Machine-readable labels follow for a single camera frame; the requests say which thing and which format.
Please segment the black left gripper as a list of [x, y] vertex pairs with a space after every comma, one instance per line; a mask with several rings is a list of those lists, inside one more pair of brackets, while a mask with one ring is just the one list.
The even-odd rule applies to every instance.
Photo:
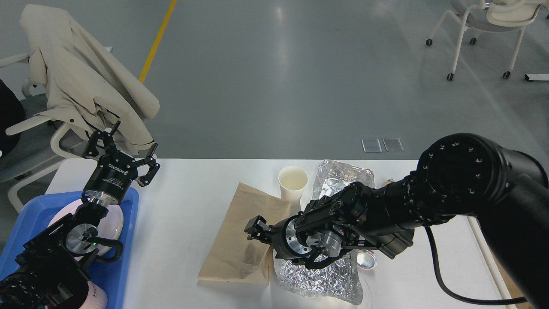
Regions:
[[[97, 166], [92, 172], [82, 192], [82, 201], [95, 198], [102, 200], [103, 206], [119, 205], [128, 192], [131, 182], [136, 181], [141, 187], [148, 186], [160, 169], [155, 153], [158, 143], [153, 143], [143, 159], [136, 160], [117, 149], [114, 134], [121, 121], [117, 121], [110, 130], [96, 130], [88, 139], [81, 157], [96, 158], [100, 153], [98, 147], [105, 154], [100, 156]], [[145, 174], [139, 175], [139, 167], [147, 166]]]

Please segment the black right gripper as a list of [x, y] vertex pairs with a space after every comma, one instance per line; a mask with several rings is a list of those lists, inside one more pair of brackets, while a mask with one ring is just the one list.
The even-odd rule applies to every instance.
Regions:
[[307, 243], [308, 233], [296, 230], [299, 218], [299, 215], [294, 215], [274, 225], [267, 225], [264, 217], [255, 216], [248, 221], [244, 232], [248, 234], [247, 240], [272, 244], [277, 254], [285, 260], [307, 258], [313, 250]]

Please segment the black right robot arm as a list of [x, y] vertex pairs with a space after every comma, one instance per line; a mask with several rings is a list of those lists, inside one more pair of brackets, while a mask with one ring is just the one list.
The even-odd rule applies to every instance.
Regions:
[[[548, 176], [527, 153], [482, 136], [456, 133], [434, 142], [416, 170], [382, 188], [353, 182], [333, 196], [312, 200], [304, 211], [267, 225], [256, 216], [248, 240], [272, 245], [277, 258], [322, 269], [352, 250], [378, 250], [393, 259], [413, 245], [424, 227], [437, 283], [464, 303], [548, 307]], [[463, 297], [443, 282], [431, 226], [458, 215], [477, 219], [489, 249], [523, 293], [480, 300]]]

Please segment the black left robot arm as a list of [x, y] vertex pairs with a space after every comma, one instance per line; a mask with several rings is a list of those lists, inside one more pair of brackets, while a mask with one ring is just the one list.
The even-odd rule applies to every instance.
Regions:
[[140, 160], [118, 150], [114, 134], [119, 126], [118, 121], [92, 133], [84, 158], [99, 156], [98, 148], [104, 154], [83, 189], [81, 205], [24, 244], [15, 258], [18, 269], [1, 281], [3, 309], [81, 307], [84, 296], [94, 289], [87, 272], [90, 264], [111, 264], [121, 258], [124, 245], [101, 237], [100, 221], [108, 215], [108, 206], [122, 202], [133, 181], [149, 185], [160, 165], [154, 158], [156, 142]]

